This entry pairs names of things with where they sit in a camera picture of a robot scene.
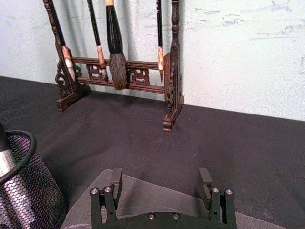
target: bolt head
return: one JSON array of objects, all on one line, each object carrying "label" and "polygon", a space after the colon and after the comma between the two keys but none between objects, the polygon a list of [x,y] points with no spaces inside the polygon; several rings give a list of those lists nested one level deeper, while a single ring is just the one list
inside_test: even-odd
[{"label": "bolt head", "polygon": [[93,189],[91,190],[91,193],[92,193],[92,194],[98,193],[98,189],[97,189],[97,188],[93,188]]},{"label": "bolt head", "polygon": [[173,218],[175,220],[178,220],[178,219],[180,219],[180,215],[178,213],[173,213]]},{"label": "bolt head", "polygon": [[232,195],[232,194],[233,194],[233,191],[230,190],[230,189],[227,189],[225,192],[226,192],[226,194],[228,194],[228,195]]},{"label": "bolt head", "polygon": [[154,220],[154,218],[156,218],[155,214],[151,213],[151,214],[148,215],[149,220]]},{"label": "bolt head", "polygon": [[111,187],[106,187],[105,189],[104,189],[104,192],[110,192],[111,191]]},{"label": "bolt head", "polygon": [[214,187],[214,188],[212,188],[212,191],[213,191],[213,192],[219,192],[219,189],[216,188],[216,187]]}]

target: black felt mat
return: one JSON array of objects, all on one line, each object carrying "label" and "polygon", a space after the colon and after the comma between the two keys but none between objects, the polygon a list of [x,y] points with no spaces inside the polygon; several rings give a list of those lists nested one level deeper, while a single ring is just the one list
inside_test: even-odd
[{"label": "black felt mat", "polygon": [[236,211],[305,228],[305,122],[186,105],[165,133],[165,102],[93,92],[60,113],[57,98],[55,85],[0,77],[3,126],[36,136],[71,206],[105,169],[197,196],[206,167]]}]

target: mesh pencil holder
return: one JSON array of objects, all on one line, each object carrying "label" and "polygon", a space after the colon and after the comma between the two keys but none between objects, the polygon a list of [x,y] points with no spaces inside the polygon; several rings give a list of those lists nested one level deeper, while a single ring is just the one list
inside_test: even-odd
[{"label": "mesh pencil holder", "polygon": [[35,137],[6,132],[16,166],[0,178],[0,229],[57,229],[68,204],[36,153]]}]

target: black metal bracket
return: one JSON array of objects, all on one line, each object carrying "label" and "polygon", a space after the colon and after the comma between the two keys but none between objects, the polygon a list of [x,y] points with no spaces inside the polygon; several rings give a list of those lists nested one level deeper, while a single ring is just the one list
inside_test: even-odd
[{"label": "black metal bracket", "polygon": [[[208,219],[181,214],[178,212],[151,212],[119,220],[116,215],[123,179],[122,169],[113,170],[109,186],[90,190],[92,229],[237,229],[234,193],[231,189],[220,190],[213,187],[211,176],[206,168],[200,168],[197,185],[209,212]],[[102,223],[101,207],[107,211],[106,223]]]}]

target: light blue wall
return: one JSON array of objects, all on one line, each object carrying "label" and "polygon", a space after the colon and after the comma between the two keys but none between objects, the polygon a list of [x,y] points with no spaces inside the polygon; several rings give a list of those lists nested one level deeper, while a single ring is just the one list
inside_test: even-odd
[{"label": "light blue wall", "polygon": [[[87,1],[54,3],[72,54],[96,57]],[[105,5],[93,3],[108,57]],[[116,0],[115,6],[126,58],[156,61],[155,1]],[[180,8],[186,104],[305,121],[305,1],[181,0]],[[55,83],[58,57],[42,0],[1,0],[0,9],[0,75]],[[163,1],[165,52],[170,13],[170,1]],[[162,85],[157,71],[150,75],[152,84]]]}]

